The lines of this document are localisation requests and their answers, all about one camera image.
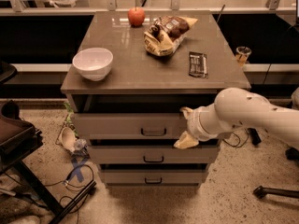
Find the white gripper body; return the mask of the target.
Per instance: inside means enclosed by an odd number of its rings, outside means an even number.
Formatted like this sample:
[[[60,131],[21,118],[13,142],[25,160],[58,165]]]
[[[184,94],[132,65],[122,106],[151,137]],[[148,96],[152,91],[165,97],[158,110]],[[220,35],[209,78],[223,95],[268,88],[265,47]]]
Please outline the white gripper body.
[[[207,128],[216,121],[215,108],[213,105],[200,106],[193,109],[187,119],[187,131],[199,141],[208,141],[216,138],[216,133],[210,133]]]

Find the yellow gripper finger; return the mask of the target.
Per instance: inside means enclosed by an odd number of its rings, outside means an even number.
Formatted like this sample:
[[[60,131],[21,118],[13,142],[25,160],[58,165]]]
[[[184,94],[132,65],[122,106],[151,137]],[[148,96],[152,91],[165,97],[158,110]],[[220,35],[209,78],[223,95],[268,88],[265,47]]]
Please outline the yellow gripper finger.
[[[185,119],[188,119],[190,117],[190,115],[192,114],[193,110],[187,106],[183,106],[180,109],[180,112],[183,114]]]
[[[195,147],[199,141],[190,135],[187,131],[183,132],[179,139],[175,142],[174,147],[178,149],[186,149]]]

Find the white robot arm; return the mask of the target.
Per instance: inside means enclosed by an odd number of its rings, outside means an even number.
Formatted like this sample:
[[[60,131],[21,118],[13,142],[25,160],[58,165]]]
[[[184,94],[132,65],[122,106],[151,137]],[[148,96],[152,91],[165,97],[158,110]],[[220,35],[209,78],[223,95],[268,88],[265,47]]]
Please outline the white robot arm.
[[[218,93],[209,106],[182,107],[187,129],[174,144],[186,149],[242,128],[261,128],[291,147],[299,148],[299,111],[272,105],[262,95],[239,88]]]

